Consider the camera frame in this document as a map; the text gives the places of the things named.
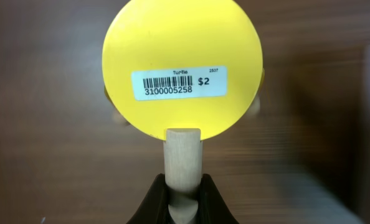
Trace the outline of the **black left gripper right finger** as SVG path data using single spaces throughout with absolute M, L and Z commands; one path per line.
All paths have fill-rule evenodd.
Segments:
M 239 224 L 231 214 L 209 174 L 202 175 L 198 199 L 198 223 Z

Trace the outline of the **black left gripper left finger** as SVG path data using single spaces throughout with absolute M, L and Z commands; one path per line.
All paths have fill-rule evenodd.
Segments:
M 169 189 L 165 175 L 158 174 L 135 214 L 127 224 L 170 224 Z

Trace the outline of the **yellow rattle drum toy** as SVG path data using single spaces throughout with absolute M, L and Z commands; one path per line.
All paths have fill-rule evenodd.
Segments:
M 198 223 L 204 140 L 259 110 L 260 39 L 233 0 L 131 0 L 107 30 L 105 93 L 163 142 L 171 223 Z

